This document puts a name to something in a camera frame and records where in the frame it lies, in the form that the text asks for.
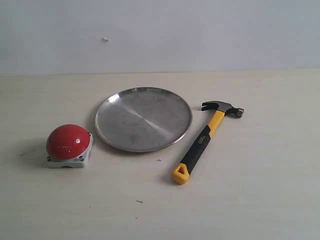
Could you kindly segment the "red dome push button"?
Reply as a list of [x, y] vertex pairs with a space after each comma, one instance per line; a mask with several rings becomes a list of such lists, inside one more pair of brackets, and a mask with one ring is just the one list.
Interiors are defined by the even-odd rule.
[[93, 135], [83, 127], [76, 124], [61, 125], [47, 138], [47, 166], [53, 169], [85, 168], [93, 143]]

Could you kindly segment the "yellow black claw hammer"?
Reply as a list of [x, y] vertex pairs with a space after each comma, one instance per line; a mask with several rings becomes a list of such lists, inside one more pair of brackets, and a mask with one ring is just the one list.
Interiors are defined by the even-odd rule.
[[188, 182], [190, 175], [201, 155], [214, 136], [217, 128], [226, 116], [241, 118], [244, 114], [243, 108], [233, 107], [230, 103], [223, 101], [207, 101], [201, 105], [202, 111], [214, 110], [214, 114], [208, 124], [200, 132], [193, 144], [186, 152], [180, 163], [172, 171], [172, 179], [180, 185]]

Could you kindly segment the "round steel plate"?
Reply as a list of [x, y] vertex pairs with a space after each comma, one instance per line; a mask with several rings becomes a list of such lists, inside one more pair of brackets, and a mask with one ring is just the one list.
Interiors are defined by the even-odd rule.
[[192, 125], [189, 104], [158, 87], [134, 87], [108, 97], [95, 115], [95, 129], [108, 145], [131, 153], [154, 152], [177, 143]]

